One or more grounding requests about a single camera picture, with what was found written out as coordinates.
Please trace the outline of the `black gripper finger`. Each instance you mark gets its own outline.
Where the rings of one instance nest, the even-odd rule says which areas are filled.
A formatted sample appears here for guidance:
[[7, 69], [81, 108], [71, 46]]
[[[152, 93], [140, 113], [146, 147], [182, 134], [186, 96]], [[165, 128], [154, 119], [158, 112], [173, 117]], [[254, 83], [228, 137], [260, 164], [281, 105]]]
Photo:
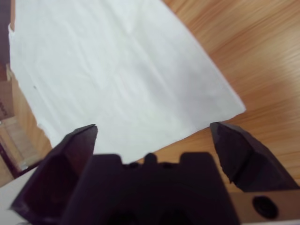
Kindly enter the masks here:
[[95, 124], [67, 134], [41, 161], [9, 207], [32, 225], [58, 225], [93, 155]]
[[256, 151], [237, 126], [210, 124], [214, 147], [223, 172], [244, 192], [279, 189], [279, 175], [265, 155]]

